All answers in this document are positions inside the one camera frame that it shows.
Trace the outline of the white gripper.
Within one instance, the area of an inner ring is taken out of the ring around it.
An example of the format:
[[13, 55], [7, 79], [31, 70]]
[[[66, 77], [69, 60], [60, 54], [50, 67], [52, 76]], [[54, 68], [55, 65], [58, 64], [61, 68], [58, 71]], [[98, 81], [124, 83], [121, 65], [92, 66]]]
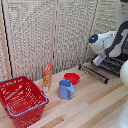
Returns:
[[105, 60], [105, 58], [106, 56], [98, 55], [92, 60], [92, 62], [94, 65], [99, 66]]

